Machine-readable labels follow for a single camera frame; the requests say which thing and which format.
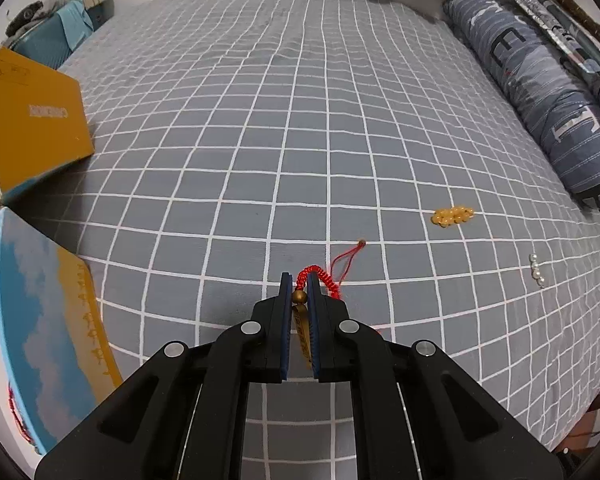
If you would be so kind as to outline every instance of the red string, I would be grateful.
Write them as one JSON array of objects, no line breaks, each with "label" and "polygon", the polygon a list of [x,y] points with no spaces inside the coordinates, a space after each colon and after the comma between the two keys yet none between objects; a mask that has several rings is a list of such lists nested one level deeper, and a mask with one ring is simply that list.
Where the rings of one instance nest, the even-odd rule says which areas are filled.
[{"label": "red string", "polygon": [[[300,273],[298,274],[298,278],[296,279],[296,290],[303,290],[304,286],[306,285],[306,279],[307,279],[307,275],[309,274],[309,272],[316,272],[318,274],[318,279],[320,279],[320,281],[324,283],[324,286],[326,286],[327,290],[330,292],[330,296],[332,298],[335,298],[336,300],[339,300],[340,299],[340,285],[342,284],[342,281],[344,280],[345,276],[349,272],[349,269],[351,268],[351,262],[353,261],[353,257],[365,245],[366,245],[366,242],[364,240],[359,240],[358,244],[354,248],[336,256],[333,259],[333,261],[331,262],[331,266],[330,266],[331,273],[328,273],[322,267],[317,266],[317,265],[311,265],[311,266],[305,267],[303,270],[300,271]],[[345,258],[346,256],[349,257],[349,259],[347,261],[347,266],[344,269],[344,272],[342,273],[342,275],[340,276],[340,281],[338,283],[335,283],[331,276],[333,274],[333,266],[334,266],[334,264],[336,264],[336,262],[339,259]]]},{"label": "red string", "polygon": [[16,405],[15,402],[13,402],[13,390],[11,389],[11,385],[9,386],[9,409],[11,410],[11,415],[13,415],[13,420],[15,421],[16,427],[18,428],[18,431],[20,432],[21,436],[24,438],[24,440],[26,440],[30,444],[33,444],[33,439],[30,436],[29,431],[27,431],[27,428],[24,425],[24,423],[20,421],[20,417],[16,412]]}]

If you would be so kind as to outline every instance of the light blue cloth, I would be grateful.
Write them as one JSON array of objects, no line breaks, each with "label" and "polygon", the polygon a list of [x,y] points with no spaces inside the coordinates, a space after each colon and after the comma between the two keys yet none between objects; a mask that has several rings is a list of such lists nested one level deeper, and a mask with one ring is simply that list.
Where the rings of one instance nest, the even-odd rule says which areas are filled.
[{"label": "light blue cloth", "polygon": [[84,40],[93,34],[93,23],[82,0],[71,0],[58,10],[58,16],[62,20],[62,28],[66,42],[74,52]]}]

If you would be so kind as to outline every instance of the gray bedsheet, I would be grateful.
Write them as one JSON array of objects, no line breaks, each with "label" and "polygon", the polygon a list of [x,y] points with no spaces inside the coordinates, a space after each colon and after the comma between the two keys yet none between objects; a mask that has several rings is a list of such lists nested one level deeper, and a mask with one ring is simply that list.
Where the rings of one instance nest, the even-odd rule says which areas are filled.
[{"label": "gray bedsheet", "polygon": [[[157,0],[62,70],[97,154],[19,212],[90,263],[124,375],[366,238],[352,317],[435,341],[548,447],[596,394],[600,215],[444,23],[384,0]],[[452,204],[475,217],[430,222]],[[251,388],[243,477],[355,478],[347,384],[291,353],[289,382]]]}]

